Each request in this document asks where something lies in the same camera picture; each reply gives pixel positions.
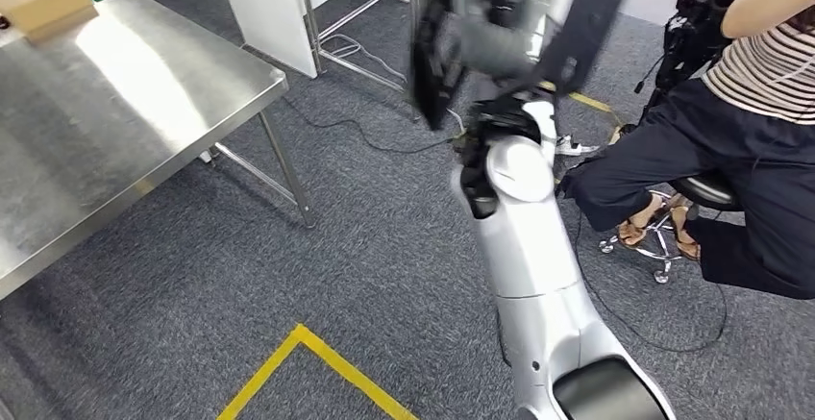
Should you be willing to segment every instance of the table surface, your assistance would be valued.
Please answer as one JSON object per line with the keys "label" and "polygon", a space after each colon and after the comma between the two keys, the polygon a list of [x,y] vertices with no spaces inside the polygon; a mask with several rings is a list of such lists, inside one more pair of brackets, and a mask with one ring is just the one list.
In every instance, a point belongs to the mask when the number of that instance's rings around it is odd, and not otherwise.
{"label": "table surface", "polygon": [[153,0],[0,35],[0,299],[256,115],[282,71]]}

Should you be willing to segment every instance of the foot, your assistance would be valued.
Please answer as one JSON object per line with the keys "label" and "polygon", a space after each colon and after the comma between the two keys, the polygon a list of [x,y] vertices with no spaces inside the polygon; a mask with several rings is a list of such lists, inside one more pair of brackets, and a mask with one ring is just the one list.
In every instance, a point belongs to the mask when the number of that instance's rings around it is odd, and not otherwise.
{"label": "foot", "polygon": [[651,195],[651,203],[642,211],[635,213],[628,220],[617,227],[617,238],[626,247],[636,247],[645,238],[645,227],[662,207],[662,199],[656,194]]}
{"label": "foot", "polygon": [[693,261],[699,260],[699,244],[685,230],[688,207],[674,207],[671,209],[671,221],[674,222],[674,229],[677,233],[677,248],[683,257]]}

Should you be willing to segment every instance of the metal frame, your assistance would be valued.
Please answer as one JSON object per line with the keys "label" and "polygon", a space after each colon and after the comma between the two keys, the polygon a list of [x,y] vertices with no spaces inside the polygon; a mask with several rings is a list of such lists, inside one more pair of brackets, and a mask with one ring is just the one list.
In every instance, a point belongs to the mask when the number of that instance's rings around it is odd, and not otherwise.
{"label": "metal frame", "polygon": [[[329,26],[323,31],[319,31],[317,29],[317,20],[314,16],[314,7],[311,5],[311,0],[303,0],[304,4],[306,5],[306,21],[307,21],[307,32],[309,33],[309,41],[311,43],[311,54],[314,57],[314,64],[317,68],[318,75],[320,73],[325,72],[322,68],[322,64],[320,62],[320,57],[323,57],[331,62],[335,62],[342,67],[347,69],[351,69],[354,72],[357,72],[368,79],[381,84],[383,86],[387,86],[390,89],[396,90],[398,92],[404,92],[405,86],[399,85],[393,81],[386,79],[385,77],[371,72],[364,67],[361,67],[353,62],[349,62],[347,60],[343,60],[339,57],[332,55],[330,52],[323,50],[321,47],[321,42],[329,37],[332,33],[336,30],[341,28],[342,26],[346,25],[348,22],[356,18],[357,16],[361,15],[366,10],[370,9],[377,3],[382,0],[369,0],[359,6],[354,11],[346,14],[345,16],[339,18],[334,24]],[[410,31],[413,33],[416,30],[416,26],[419,22],[419,17],[421,15],[421,0],[410,0]]]}
{"label": "metal frame", "polygon": [[214,164],[214,159],[220,155],[223,155],[230,161],[240,165],[246,171],[258,178],[258,180],[260,180],[262,183],[271,187],[278,194],[282,195],[288,202],[297,206],[300,214],[303,215],[303,220],[306,222],[306,227],[313,228],[317,224],[317,221],[314,218],[314,213],[311,211],[309,198],[306,196],[303,186],[300,185],[300,180],[297,178],[297,175],[294,172],[294,166],[291,164],[288,153],[282,145],[280,132],[278,132],[277,128],[271,122],[269,122],[268,118],[266,118],[265,112],[258,112],[256,117],[260,119],[260,124],[263,126],[263,131],[269,138],[269,143],[271,144],[272,150],[278,159],[278,163],[283,171],[288,188],[276,182],[272,177],[266,175],[260,169],[252,165],[251,162],[247,161],[238,153],[220,142],[215,142],[215,144],[213,144],[207,151],[209,156],[201,156],[202,161]]}

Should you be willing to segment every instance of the gray carpet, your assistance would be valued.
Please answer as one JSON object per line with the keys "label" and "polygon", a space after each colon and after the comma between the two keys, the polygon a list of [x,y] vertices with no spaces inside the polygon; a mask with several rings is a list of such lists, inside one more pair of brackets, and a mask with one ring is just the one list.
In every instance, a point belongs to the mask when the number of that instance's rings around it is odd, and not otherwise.
{"label": "gray carpet", "polygon": [[[226,0],[158,0],[240,43]],[[333,0],[324,23],[364,0]],[[407,6],[383,2],[343,29],[405,68]],[[659,52],[660,29],[622,17],[586,93],[633,119],[631,91]],[[269,113],[282,129],[319,217],[296,210],[221,161],[194,162],[89,241],[0,302],[0,395],[20,420],[214,418],[297,322],[423,419],[511,418],[509,370],[496,343],[482,259],[449,195],[446,147],[399,155],[451,134],[405,120],[398,95],[333,65],[290,77]],[[607,140],[608,114],[568,103],[567,132]],[[227,143],[270,173],[265,136],[249,123]],[[562,205],[574,235],[577,211]],[[605,302],[652,343],[691,348],[716,334],[718,289],[691,264],[654,283],[655,265],[597,251],[580,258]],[[662,383],[680,419],[808,419],[815,412],[815,307],[725,287],[720,342],[675,354],[647,344],[598,304],[632,355]],[[241,419],[386,418],[298,349]]]}

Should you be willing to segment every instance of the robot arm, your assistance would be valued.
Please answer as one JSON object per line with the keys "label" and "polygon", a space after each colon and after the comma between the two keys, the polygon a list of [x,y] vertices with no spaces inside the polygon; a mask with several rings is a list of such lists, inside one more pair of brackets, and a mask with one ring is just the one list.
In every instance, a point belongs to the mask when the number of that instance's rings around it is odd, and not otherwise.
{"label": "robot arm", "polygon": [[[559,96],[583,85],[621,2],[428,0],[413,37],[410,90],[431,128],[469,70],[499,86],[468,112],[452,187],[486,257],[521,420],[676,418],[585,289],[554,195],[556,101],[537,87],[551,82]],[[717,2],[678,9],[706,21]],[[446,37],[450,13],[458,31]]]}

